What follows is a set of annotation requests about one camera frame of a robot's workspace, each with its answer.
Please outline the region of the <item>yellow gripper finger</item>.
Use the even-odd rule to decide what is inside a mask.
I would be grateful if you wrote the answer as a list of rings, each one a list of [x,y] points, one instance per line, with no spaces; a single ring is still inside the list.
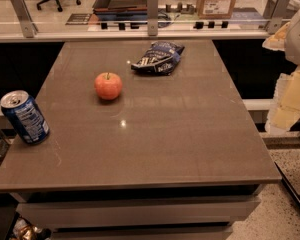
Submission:
[[[265,130],[282,135],[300,119],[300,66],[290,75],[281,74],[267,115]]]
[[[262,44],[262,47],[272,51],[284,51],[285,40],[290,23],[284,24],[275,34],[268,37]]]

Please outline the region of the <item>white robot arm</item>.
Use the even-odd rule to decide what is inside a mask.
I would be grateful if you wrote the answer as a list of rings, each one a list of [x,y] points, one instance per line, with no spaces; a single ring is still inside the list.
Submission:
[[[300,119],[300,9],[262,47],[283,51],[285,58],[296,65],[290,75],[280,74],[265,124],[267,133],[281,135]]]

